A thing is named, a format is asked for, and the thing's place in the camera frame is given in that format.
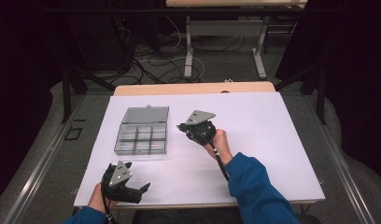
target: desk leg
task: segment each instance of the desk leg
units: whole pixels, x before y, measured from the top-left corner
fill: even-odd
[[[267,78],[264,67],[263,67],[263,62],[261,59],[261,50],[263,48],[263,41],[264,41],[264,38],[266,36],[268,23],[269,23],[269,17],[264,17],[263,18],[263,25],[261,28],[260,38],[258,40],[258,46],[256,49],[252,49],[252,54],[254,55],[255,65],[257,66],[258,76],[260,79],[266,79]]]
[[[191,48],[191,18],[187,17],[187,58],[185,61],[184,78],[191,78],[193,49]]]

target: desk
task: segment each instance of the desk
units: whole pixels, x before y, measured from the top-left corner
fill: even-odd
[[[305,5],[307,0],[167,0],[168,7],[268,7],[284,5]],[[192,35],[249,35],[258,36],[257,47],[252,49],[254,61],[260,79],[266,79],[266,73],[261,60],[261,49],[266,35],[268,17],[263,21],[191,21],[187,16],[187,57],[184,77],[191,77]]]
[[[114,147],[127,108],[146,105],[170,107],[167,154],[117,156]],[[151,183],[140,204],[119,206],[235,206],[217,162],[176,127],[194,109],[216,113],[212,122],[227,131],[233,154],[241,151],[258,158],[272,184],[291,203],[325,199],[281,95],[271,83],[204,83],[118,87],[106,109],[74,206],[88,203],[106,167],[119,160],[133,163],[128,187]]]

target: gray floor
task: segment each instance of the gray floor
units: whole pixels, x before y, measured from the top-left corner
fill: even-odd
[[[198,43],[200,46],[203,43],[203,49],[223,49],[235,39],[236,37],[214,36],[200,38]],[[287,35],[272,36],[267,53],[262,55],[268,80],[273,83],[278,82],[274,74],[288,41]],[[240,46],[240,43],[241,39],[233,45],[233,49]],[[203,71],[203,67],[205,69],[202,82],[222,82],[229,77],[233,81],[259,81],[250,46],[252,42],[247,39],[244,46],[234,52],[195,51],[194,56],[203,63],[203,65],[195,63],[195,66],[199,71]],[[138,57],[138,59],[141,61],[148,57]],[[175,68],[171,64],[159,67],[148,63],[142,64],[149,72],[157,76]],[[127,75],[139,77],[140,73],[132,68]],[[171,75],[162,79],[169,81],[170,77],[177,76],[178,73],[173,70]],[[129,84],[133,81],[130,78],[122,78],[114,84]],[[153,82],[144,77],[143,84],[147,83]],[[381,223],[381,180],[369,168],[351,160],[346,155],[339,153],[337,157],[334,150],[340,150],[338,146],[340,146],[341,132],[340,123],[334,114],[334,107],[329,101],[327,102],[325,108],[327,126],[322,127],[313,113],[315,95],[301,96],[298,91],[300,84],[302,83],[294,83],[281,93],[306,153],[317,176],[323,182],[321,187],[327,197],[325,201],[311,206],[307,214],[318,217],[322,223]],[[0,223],[16,219],[14,217],[18,218],[19,223],[58,223],[70,216],[75,199],[71,191],[80,185],[92,150],[93,139],[98,133],[109,95],[112,93],[92,82],[88,82],[88,86],[90,91],[86,96],[74,95],[76,112],[65,125],[61,125],[60,122],[63,115],[61,84],[51,89],[54,102],[49,116],[20,170],[0,198]],[[82,129],[77,141],[64,140],[64,134],[71,127]],[[44,156],[47,154],[50,154],[51,162],[50,166],[43,167],[46,171],[41,174],[43,181],[35,185],[37,190],[31,190],[33,193],[27,203],[20,201],[19,196],[23,194],[21,191],[25,190],[27,181],[35,175],[33,173],[35,168],[43,164],[41,158],[46,160]],[[344,170],[351,174],[350,178],[343,174]],[[23,211],[21,214],[13,209],[19,204]],[[120,223],[131,223],[132,214],[133,211],[120,211]]]

